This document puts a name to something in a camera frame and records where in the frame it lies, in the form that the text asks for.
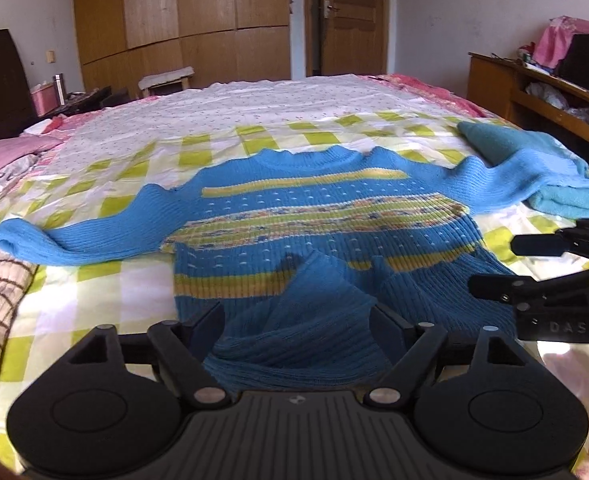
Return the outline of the blue striped knit sweater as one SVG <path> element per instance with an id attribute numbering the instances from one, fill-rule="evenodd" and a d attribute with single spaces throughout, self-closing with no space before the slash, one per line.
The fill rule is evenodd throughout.
<path id="1" fill-rule="evenodd" d="M 168 250 L 178 316 L 224 307 L 206 369 L 226 388 L 343 386 L 387 368 L 369 330 L 377 304 L 458 336 L 515 331 L 512 311 L 467 283 L 506 273 L 474 216 L 522 202 L 519 191 L 474 156 L 449 169 L 385 148 L 265 150 L 177 188 L 147 184 L 112 216 L 57 229 L 6 220 L 0 250 L 45 266 Z"/>

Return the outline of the folded teal fleece garment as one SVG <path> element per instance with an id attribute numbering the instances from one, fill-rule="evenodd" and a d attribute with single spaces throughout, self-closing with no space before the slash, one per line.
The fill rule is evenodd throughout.
<path id="1" fill-rule="evenodd" d="M 589 166 L 553 136 L 487 122 L 459 122 L 457 129 L 505 182 L 518 185 L 529 208 L 589 218 Z"/>

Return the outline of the wooden side desk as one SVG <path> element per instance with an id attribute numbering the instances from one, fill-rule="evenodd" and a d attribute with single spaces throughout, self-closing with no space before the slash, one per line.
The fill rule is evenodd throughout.
<path id="1" fill-rule="evenodd" d="M 532 84 L 547 84 L 575 110 L 589 108 L 589 91 L 557 77 L 530 70 L 498 56 L 472 53 L 467 99 L 527 130 L 552 134 L 589 163 L 589 122 L 529 93 Z"/>

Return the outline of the pink cloth on desk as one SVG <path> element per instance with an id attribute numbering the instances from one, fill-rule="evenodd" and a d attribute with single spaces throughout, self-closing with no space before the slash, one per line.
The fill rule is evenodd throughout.
<path id="1" fill-rule="evenodd" d="M 553 18 L 535 44 L 532 60 L 554 70 L 567 55 L 575 35 L 589 35 L 589 21 L 566 15 Z"/>

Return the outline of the pink bedspread edge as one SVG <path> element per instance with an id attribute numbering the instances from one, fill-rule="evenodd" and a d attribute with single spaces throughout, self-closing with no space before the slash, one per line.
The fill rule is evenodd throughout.
<path id="1" fill-rule="evenodd" d="M 461 96 L 457 96 L 454 92 L 445 88 L 432 86 L 432 84 L 427 84 L 420 79 L 407 75 L 377 75 L 367 76 L 367 79 L 378 81 L 379 84 L 385 84 L 386 86 L 399 91 L 416 94 L 416 96 L 421 96 L 421 98 L 437 103 L 442 107 L 447 108 L 447 110 L 451 110 L 460 115 L 472 118 L 490 118 L 493 116 L 493 114 L 488 110 L 485 110 L 485 108 L 480 107 L 480 105 L 462 98 Z"/>

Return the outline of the white floral bed sheet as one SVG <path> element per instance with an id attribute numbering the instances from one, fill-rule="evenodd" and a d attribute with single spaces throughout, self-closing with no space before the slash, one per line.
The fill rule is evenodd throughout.
<path id="1" fill-rule="evenodd" d="M 52 144 L 52 172 L 133 156 L 152 143 L 184 140 L 199 152 L 350 144 L 395 145 L 446 138 L 458 116 L 413 89 L 355 75 L 293 81 L 231 82 L 151 96 L 66 118 L 26 138 Z"/>

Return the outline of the small padded stool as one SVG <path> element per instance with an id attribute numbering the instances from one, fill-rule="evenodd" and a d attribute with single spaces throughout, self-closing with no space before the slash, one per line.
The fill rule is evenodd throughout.
<path id="1" fill-rule="evenodd" d="M 165 73 L 158 73 L 142 77 L 138 81 L 138 89 L 142 95 L 162 96 L 162 94 L 172 93 L 172 89 L 178 87 L 180 91 L 190 88 L 190 78 L 195 75 L 191 66 L 170 70 Z"/>

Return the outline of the dark bedside table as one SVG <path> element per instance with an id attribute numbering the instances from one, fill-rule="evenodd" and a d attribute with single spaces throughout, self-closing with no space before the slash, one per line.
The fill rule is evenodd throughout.
<path id="1" fill-rule="evenodd" d="M 131 102 L 130 92 L 126 88 L 112 90 L 111 86 L 94 89 L 87 93 L 74 93 L 67 103 L 55 108 L 45 115 L 45 118 L 54 118 L 64 115 L 67 117 L 96 112 L 107 107 L 115 107 Z"/>

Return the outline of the pink pillow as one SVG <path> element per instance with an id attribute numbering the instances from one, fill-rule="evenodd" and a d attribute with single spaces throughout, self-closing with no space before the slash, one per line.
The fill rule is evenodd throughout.
<path id="1" fill-rule="evenodd" d="M 0 140 L 0 169 L 25 155 L 40 154 L 61 143 L 61 140 L 49 136 L 18 136 L 2 139 Z"/>

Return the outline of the pink storage box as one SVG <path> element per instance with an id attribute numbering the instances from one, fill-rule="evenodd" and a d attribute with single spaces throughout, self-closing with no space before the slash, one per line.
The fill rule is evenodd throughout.
<path id="1" fill-rule="evenodd" d="M 44 81 L 31 88 L 31 96 L 38 117 L 43 117 L 59 106 L 57 91 L 52 82 Z"/>

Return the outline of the steel thermos flask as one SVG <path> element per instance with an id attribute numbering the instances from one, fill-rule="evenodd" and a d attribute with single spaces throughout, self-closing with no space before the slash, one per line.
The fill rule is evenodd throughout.
<path id="1" fill-rule="evenodd" d="M 57 99 L 60 106 L 67 103 L 68 92 L 66 89 L 66 82 L 64 81 L 63 73 L 55 74 L 52 77 L 52 82 L 57 93 Z"/>

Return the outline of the wooden wardrobe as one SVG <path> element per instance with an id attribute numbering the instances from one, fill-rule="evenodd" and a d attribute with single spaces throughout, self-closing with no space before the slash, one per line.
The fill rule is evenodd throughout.
<path id="1" fill-rule="evenodd" d="M 141 96 L 145 76 L 191 67 L 191 87 L 287 80 L 289 0 L 73 0 L 88 90 Z"/>

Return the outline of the wooden door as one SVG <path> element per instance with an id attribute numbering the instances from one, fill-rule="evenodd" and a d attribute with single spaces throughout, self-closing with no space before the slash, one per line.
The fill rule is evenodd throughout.
<path id="1" fill-rule="evenodd" d="M 304 0 L 305 74 L 387 71 L 390 0 Z"/>

